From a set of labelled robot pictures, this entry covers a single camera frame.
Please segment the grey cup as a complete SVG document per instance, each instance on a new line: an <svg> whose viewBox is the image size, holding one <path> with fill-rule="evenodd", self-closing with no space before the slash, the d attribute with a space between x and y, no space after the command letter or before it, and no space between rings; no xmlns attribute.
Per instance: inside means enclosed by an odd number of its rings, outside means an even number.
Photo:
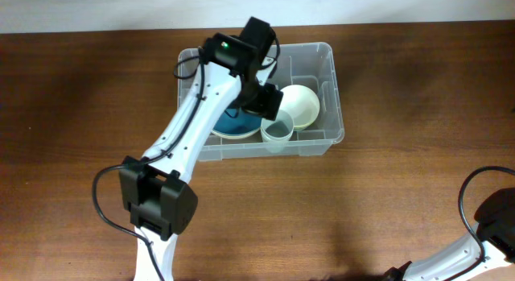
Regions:
<svg viewBox="0 0 515 281"><path fill-rule="evenodd" d="M271 137L292 136L294 132L293 118L283 110L279 110L274 120L262 119L261 135L268 134Z"/></svg>

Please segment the white small bowl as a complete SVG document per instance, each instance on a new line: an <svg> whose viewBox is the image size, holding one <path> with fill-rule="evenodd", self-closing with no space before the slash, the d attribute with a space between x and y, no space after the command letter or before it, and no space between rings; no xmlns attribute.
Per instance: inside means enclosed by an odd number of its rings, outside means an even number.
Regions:
<svg viewBox="0 0 515 281"><path fill-rule="evenodd" d="M319 98L305 85L288 85L281 89L283 94L280 110L286 111L294 125L315 121L320 112Z"/></svg>

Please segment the blue plate bowl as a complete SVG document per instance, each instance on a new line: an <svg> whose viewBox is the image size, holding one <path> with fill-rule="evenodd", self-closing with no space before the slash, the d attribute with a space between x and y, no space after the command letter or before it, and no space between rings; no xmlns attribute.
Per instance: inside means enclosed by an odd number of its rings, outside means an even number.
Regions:
<svg viewBox="0 0 515 281"><path fill-rule="evenodd" d="M260 129L262 118L237 109L227 109L222 113L213 130L228 134L242 134Z"/></svg>

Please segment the cream white cup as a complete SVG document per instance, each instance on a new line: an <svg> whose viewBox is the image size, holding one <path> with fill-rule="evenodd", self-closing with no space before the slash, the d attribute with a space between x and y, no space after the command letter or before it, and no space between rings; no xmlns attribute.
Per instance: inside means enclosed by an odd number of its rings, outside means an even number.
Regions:
<svg viewBox="0 0 515 281"><path fill-rule="evenodd" d="M284 147L290 141L290 138L291 138L290 135L276 138L276 137L271 137L268 134L262 134L262 141L264 143L269 143L270 145L275 145L275 146L279 146L279 147Z"/></svg>

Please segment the beige plate bowl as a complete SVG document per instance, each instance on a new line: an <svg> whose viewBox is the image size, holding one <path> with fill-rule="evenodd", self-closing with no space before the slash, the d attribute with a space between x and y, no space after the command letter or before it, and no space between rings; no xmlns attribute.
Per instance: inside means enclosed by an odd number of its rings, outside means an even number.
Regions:
<svg viewBox="0 0 515 281"><path fill-rule="evenodd" d="M243 138L251 137L254 134L256 134L258 131L259 131L259 129L251 130L249 132L242 133L242 134L228 134L228 133L222 133L217 130L212 130L212 134L219 136L221 138L236 140L236 139L243 139Z"/></svg>

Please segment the yellow small bowl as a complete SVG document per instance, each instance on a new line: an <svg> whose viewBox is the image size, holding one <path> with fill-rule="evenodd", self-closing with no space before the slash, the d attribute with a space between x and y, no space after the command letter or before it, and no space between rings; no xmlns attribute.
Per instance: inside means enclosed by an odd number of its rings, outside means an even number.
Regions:
<svg viewBox="0 0 515 281"><path fill-rule="evenodd" d="M312 126L313 124L315 123L315 121L312 121L312 122L306 122L306 123L302 123L302 124L295 124L294 125L294 131L302 131L302 130L305 130L307 129L308 127Z"/></svg>

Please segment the mint green cup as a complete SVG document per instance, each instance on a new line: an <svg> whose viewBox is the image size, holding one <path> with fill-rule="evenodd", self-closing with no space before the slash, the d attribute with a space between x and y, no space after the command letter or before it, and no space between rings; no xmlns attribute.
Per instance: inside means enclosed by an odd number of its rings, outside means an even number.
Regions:
<svg viewBox="0 0 515 281"><path fill-rule="evenodd" d="M265 149L271 154L282 153L286 149L286 147L287 143L271 142L265 144Z"/></svg>

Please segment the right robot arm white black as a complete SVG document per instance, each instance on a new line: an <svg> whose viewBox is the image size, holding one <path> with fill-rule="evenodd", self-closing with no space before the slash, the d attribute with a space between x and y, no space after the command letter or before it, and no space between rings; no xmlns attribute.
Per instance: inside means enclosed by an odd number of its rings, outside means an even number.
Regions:
<svg viewBox="0 0 515 281"><path fill-rule="evenodd" d="M480 248L465 234L437 254L402 267L390 268L381 280L430 281L469 280L493 269L514 264L514 189L494 192L476 210L472 227L484 246Z"/></svg>

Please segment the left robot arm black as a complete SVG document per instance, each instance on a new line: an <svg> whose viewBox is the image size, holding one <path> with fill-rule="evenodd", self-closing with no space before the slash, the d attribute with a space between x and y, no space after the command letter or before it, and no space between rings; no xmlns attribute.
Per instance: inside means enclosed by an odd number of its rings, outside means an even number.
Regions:
<svg viewBox="0 0 515 281"><path fill-rule="evenodd" d="M282 92L268 83L280 48L272 31L206 40L194 72L175 77L191 86L165 131L142 155L118 167L122 203L138 239L136 280L171 280L177 237L189 225L198 198L189 186L196 161L227 109L273 120Z"/></svg>

